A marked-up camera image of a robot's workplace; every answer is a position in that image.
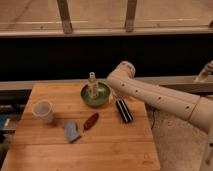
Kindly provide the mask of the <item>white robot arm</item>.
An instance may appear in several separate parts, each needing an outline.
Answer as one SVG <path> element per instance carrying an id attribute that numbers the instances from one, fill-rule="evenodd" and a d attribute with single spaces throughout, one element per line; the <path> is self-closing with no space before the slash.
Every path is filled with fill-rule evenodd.
<path id="1" fill-rule="evenodd" d="M 106 82 L 114 91 L 172 113 L 204 131 L 208 138 L 199 171 L 213 171 L 213 100 L 136 80 L 135 72 L 132 63 L 122 61 Z"/>

